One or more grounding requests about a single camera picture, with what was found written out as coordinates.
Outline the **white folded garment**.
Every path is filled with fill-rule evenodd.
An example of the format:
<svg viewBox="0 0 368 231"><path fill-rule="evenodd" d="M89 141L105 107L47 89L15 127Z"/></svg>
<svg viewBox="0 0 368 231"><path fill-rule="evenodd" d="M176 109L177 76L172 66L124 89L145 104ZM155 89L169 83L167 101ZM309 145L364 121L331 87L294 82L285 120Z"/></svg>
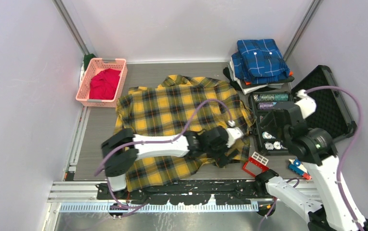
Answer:
<svg viewBox="0 0 368 231"><path fill-rule="evenodd" d="M271 89L280 89L284 83L272 83L272 84L250 84L247 85L245 81L240 80L235 77L234 71L233 71L233 62L228 61L227 67L229 70L229 79L231 82L234 82L236 86L240 88L240 90L243 92L244 95L249 94L251 92L263 89L265 87L271 88Z"/></svg>

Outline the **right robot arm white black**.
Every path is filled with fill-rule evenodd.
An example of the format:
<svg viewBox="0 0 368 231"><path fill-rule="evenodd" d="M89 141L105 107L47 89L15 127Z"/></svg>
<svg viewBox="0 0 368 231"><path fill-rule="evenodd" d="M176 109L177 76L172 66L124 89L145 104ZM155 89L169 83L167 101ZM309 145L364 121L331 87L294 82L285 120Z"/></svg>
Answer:
<svg viewBox="0 0 368 231"><path fill-rule="evenodd" d="M368 219L355 208L352 198L342 195L346 184L338 173L340 160L333 138L325 130L306 124L305 119L315 109L315 103L278 103L260 125L278 132L283 145L308 170L321 201L311 200L272 169L255 177L255 192L260 197L270 195L284 202L311 231L368 231Z"/></svg>

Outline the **black foam-lined carrying case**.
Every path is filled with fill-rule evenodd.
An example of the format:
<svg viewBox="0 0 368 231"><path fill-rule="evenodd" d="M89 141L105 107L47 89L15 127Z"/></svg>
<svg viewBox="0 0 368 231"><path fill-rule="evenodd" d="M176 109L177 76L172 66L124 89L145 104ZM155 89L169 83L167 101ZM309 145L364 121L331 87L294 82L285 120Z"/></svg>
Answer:
<svg viewBox="0 0 368 231"><path fill-rule="evenodd" d="M321 86L336 86L331 69L326 65L318 65L303 80L290 91L284 92L257 92L248 96L248 103L256 117L253 128L255 144L258 152L263 155L288 155L276 136L260 128L260 121L269 113L278 102L298 100L296 93L299 90L308 90ZM328 132L334 142L350 138L357 129L342 94L337 90L317 90L309 94L316 104L316 111L306 119L309 128L321 128Z"/></svg>

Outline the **blue plaid folded shirt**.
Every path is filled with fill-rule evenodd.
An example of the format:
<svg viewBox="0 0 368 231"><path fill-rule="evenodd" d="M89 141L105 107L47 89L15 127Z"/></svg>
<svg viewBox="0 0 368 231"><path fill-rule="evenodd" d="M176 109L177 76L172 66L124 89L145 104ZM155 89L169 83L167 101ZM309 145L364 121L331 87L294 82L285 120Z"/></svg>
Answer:
<svg viewBox="0 0 368 231"><path fill-rule="evenodd" d="M269 84L292 76L273 39L241 39L231 55L234 75L250 84Z"/></svg>

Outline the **pink plastic laundry basket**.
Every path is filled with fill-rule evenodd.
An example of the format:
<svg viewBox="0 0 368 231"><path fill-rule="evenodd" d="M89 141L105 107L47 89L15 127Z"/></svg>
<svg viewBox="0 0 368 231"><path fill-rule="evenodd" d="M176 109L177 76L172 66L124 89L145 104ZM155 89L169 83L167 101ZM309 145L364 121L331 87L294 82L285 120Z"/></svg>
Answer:
<svg viewBox="0 0 368 231"><path fill-rule="evenodd" d="M90 60L76 100L88 107L115 108L127 76L126 59Z"/></svg>

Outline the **red plastic frame block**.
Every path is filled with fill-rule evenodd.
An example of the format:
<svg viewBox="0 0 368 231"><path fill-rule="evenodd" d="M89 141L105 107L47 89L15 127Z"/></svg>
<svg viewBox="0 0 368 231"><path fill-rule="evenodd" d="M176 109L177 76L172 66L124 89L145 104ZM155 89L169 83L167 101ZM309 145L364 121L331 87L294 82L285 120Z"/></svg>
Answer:
<svg viewBox="0 0 368 231"><path fill-rule="evenodd" d="M241 169L255 178L257 175L269 170L269 167L267 166L268 162L268 158L258 152L253 152Z"/></svg>

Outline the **blue toy figure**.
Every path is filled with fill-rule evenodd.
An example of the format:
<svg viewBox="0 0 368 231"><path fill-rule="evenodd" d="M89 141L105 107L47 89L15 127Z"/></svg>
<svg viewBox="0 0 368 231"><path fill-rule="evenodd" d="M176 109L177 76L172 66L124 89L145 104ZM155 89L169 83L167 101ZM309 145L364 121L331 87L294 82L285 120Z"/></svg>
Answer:
<svg viewBox="0 0 368 231"><path fill-rule="evenodd" d="M289 159L288 168L306 180L312 179L307 169L303 166L301 161L299 161L298 159Z"/></svg>

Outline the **red garment in basket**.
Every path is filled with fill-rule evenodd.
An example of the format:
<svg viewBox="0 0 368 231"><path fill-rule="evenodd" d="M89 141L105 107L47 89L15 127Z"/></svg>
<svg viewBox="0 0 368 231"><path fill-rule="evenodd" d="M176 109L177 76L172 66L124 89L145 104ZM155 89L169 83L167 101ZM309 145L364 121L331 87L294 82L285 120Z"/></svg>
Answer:
<svg viewBox="0 0 368 231"><path fill-rule="evenodd" d="M90 82L89 99L114 99L120 81L120 73L119 70L108 68L95 75Z"/></svg>

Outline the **green and white cloth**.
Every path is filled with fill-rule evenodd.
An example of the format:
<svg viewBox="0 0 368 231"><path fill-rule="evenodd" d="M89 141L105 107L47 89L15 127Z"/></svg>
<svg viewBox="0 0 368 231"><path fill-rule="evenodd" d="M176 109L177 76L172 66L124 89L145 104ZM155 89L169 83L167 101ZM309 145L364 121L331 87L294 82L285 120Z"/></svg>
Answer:
<svg viewBox="0 0 368 231"><path fill-rule="evenodd" d="M85 71L86 71L86 69L88 68L89 63L90 63L91 59L93 59L93 58L96 58L96 56L95 56L93 53L90 53L90 54L84 55L83 62L82 62L82 66L81 66L81 73L80 73L80 76L81 76L81 77L83 77L84 72L85 72Z"/></svg>

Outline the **yellow plaid flannel shirt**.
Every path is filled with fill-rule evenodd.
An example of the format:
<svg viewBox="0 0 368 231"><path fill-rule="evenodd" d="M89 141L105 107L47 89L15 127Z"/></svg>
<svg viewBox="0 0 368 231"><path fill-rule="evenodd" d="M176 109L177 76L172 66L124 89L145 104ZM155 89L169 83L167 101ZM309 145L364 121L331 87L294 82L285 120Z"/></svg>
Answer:
<svg viewBox="0 0 368 231"><path fill-rule="evenodd" d="M236 90L222 80L170 75L155 88L131 88L117 101L115 132L131 128L139 135L171 136L183 128L191 131L226 128L229 115L245 134L231 147L238 151L236 160L244 162L249 156L249 134L255 118ZM127 172L127 190L184 179L212 162L205 155L196 159L162 156L138 160Z"/></svg>

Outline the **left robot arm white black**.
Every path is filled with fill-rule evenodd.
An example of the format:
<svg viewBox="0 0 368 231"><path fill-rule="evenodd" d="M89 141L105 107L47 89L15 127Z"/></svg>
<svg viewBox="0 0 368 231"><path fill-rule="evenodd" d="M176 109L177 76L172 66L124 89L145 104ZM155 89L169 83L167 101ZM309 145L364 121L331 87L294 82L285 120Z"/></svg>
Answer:
<svg viewBox="0 0 368 231"><path fill-rule="evenodd" d="M204 132L185 131L173 136L143 136L131 128L122 129L101 144L103 162L100 170L109 182L109 193L116 199L127 195L128 169L134 162L148 157L184 157L195 159L202 155L225 166L237 151L229 149L244 136L238 128L215 127Z"/></svg>

